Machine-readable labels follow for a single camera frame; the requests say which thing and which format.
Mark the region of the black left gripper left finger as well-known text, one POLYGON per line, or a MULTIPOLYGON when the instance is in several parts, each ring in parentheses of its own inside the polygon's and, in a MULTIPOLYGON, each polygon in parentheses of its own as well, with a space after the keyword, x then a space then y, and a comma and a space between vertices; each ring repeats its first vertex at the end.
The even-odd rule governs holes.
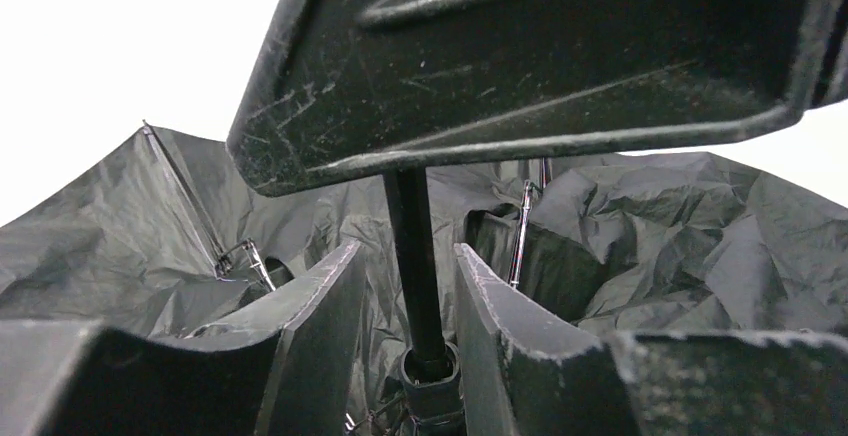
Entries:
POLYGON ((96 320, 1 324, 5 435, 340 435, 364 306, 362 245, 186 338, 96 320))

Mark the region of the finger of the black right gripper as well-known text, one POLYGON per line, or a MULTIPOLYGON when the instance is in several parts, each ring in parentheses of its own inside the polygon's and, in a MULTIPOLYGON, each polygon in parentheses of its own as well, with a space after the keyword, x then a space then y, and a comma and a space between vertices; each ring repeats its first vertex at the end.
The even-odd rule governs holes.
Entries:
POLYGON ((226 140, 277 197, 735 143, 818 101, 845 0, 279 0, 226 140))

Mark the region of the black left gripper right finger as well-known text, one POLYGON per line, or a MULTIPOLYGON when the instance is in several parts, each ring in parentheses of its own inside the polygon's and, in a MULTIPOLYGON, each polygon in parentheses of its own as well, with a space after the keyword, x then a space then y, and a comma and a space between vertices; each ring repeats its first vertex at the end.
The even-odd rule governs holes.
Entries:
POLYGON ((797 331, 581 330, 454 248, 471 435, 843 435, 847 341, 797 331))

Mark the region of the lilac folding umbrella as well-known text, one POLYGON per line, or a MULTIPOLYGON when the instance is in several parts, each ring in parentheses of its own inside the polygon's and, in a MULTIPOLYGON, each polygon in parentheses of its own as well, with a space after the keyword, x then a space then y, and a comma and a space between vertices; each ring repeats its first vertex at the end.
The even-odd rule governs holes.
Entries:
POLYGON ((565 322, 613 331, 797 331, 847 341, 847 211, 709 153, 563 158, 531 203, 529 162, 428 172, 448 376, 414 379, 382 180, 280 198, 222 143, 150 126, 1 230, 1 324, 96 320, 186 338, 302 276, 346 240, 366 289, 340 435, 471 435, 454 248, 565 322))

